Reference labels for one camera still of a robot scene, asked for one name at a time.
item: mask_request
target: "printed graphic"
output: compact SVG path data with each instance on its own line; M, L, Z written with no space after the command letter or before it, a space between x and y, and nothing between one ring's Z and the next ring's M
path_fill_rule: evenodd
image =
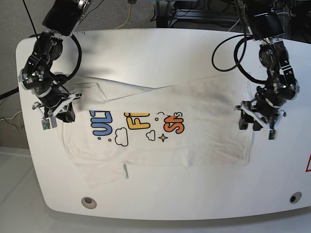
M122 127L121 129L116 130L115 142L119 146L127 147L128 139L127 139L127 130Z
M95 136L107 136L110 135L112 133L112 127L109 125L109 123L112 122L112 116L110 114L110 112L106 112L106 111L89 111L90 115L91 115L91 127L92 128L96 128L96 129L103 129L103 130L94 130L93 134ZM95 117L96 113L98 115L104 115L103 117Z
M149 123L141 123L138 117L148 117L149 113L124 113L126 123L130 130L141 130L150 128Z
M307 165L306 172L311 171L311 164L310 164L310 162L311 162L311 155L310 155L310 158L309 158L309 162L308 162L308 165Z
M158 137L158 138L161 139L162 142L164 142L164 140L167 139L168 137L166 137L166 136L164 136L164 134L162 134L162 136L161 136L161 137Z
M151 130L149 133L146 133L146 137L149 141L155 141L156 139L156 132L154 130Z
M180 134L185 130L183 118L178 118L177 116L168 116L164 119L165 124L163 125L164 131L170 133L175 131L176 134Z
M180 112L178 112L178 113L174 113L174 116L175 116L175 117L182 117L182 116L183 116L183 114L182 114L182 113L180 113Z

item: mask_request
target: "white t-shirt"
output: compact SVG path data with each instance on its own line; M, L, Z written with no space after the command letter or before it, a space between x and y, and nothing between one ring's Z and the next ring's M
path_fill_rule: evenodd
M234 111L249 99L249 82L241 74L113 100L95 83L73 88L83 93L73 102L76 120L58 122L57 130L68 157L92 188L130 178L126 164L188 167L249 161L252 131L239 130L240 112Z

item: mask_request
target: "table surface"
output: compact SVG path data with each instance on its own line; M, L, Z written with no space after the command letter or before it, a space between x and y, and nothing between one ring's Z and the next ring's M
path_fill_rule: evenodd
M211 65L214 48L234 35L187 29L123 29L75 33L83 49L77 76L146 87L161 87L222 74ZM31 54L34 38L22 40L16 51L17 74ZM215 62L221 68L234 64L237 40L219 49ZM300 93L284 106L287 117L279 124L277 140L267 132L255 133L250 163L246 166L152 167L129 166L131 179L90 189L70 162L54 130L43 131L40 116L31 109L37 98L19 84L26 134L46 204L53 210L90 216L150 220L194 220L260 215L311 206L311 80L308 74L311 46L284 41ZM77 51L64 41L62 56L52 71L69 74ZM247 43L242 65L258 79L266 69L258 59L259 42ZM295 192L302 198L289 199ZM81 198L97 202L93 210Z

